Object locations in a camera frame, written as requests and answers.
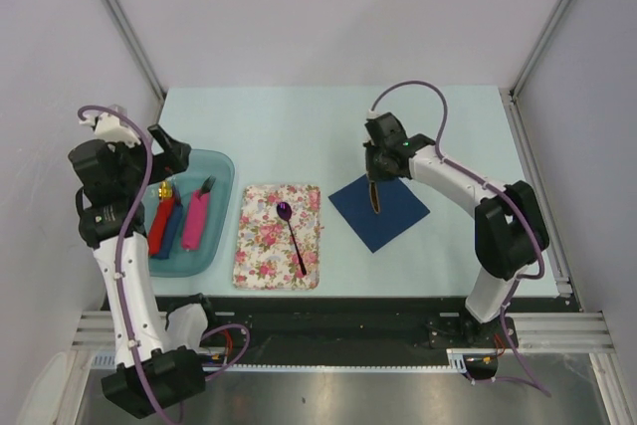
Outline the dark blue paper napkin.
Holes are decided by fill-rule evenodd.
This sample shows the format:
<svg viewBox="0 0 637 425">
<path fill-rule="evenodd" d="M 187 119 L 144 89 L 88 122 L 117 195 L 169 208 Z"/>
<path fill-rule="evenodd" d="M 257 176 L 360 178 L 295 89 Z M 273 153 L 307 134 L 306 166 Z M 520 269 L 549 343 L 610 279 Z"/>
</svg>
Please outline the dark blue paper napkin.
<svg viewBox="0 0 637 425">
<path fill-rule="evenodd" d="M 380 212 L 372 208 L 369 181 L 362 175 L 328 196 L 340 216 L 371 253 L 430 214 L 401 179 L 376 184 Z"/>
</svg>

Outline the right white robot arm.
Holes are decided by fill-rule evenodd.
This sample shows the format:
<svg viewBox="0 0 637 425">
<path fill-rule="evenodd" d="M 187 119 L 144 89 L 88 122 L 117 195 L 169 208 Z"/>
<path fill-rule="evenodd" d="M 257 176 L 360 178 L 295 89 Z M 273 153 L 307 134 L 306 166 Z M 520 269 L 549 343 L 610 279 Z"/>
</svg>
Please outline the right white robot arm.
<svg viewBox="0 0 637 425">
<path fill-rule="evenodd" d="M 459 334 L 470 346 L 484 345 L 528 267 L 538 264 L 537 279 L 545 271 L 542 252 L 549 237 L 532 187 L 522 180 L 490 182 L 443 155 L 432 138 L 421 133 L 409 137 L 390 112 L 369 112 L 365 128 L 365 168 L 375 214 L 381 213 L 378 184 L 405 178 L 433 188 L 474 220 L 481 271 L 460 312 Z"/>
</svg>

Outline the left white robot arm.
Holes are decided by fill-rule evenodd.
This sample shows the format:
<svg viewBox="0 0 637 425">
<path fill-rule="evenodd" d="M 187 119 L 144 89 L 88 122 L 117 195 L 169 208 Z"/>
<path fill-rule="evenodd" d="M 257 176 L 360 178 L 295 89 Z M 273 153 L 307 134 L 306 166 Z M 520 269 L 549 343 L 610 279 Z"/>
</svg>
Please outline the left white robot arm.
<svg viewBox="0 0 637 425">
<path fill-rule="evenodd" d="M 191 148 L 158 125 L 144 135 L 109 114 L 90 124 L 94 139 L 69 159 L 82 182 L 80 235 L 103 274 L 114 328 L 115 371 L 102 389 L 107 400 L 142 419 L 204 391 L 200 344 L 220 332 L 200 295 L 163 318 L 150 280 L 141 199 L 148 185 L 188 168 Z"/>
</svg>

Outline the purple metal spoon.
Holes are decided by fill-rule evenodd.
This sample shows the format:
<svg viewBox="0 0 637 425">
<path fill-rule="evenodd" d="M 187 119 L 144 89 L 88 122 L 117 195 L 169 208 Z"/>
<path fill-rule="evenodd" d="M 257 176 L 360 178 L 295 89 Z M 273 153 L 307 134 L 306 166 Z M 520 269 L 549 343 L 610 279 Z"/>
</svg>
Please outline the purple metal spoon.
<svg viewBox="0 0 637 425">
<path fill-rule="evenodd" d="M 280 219 L 283 220 L 289 228 L 290 236 L 292 238 L 293 245 L 297 254 L 297 258 L 299 260 L 299 267 L 300 267 L 301 273 L 303 276 L 306 276 L 308 274 L 308 271 L 304 262 L 303 255 L 299 249 L 296 236 L 295 236 L 292 223 L 291 223 L 291 219 L 293 215 L 292 207 L 290 206 L 288 202 L 281 201 L 277 204 L 276 211 Z"/>
</svg>

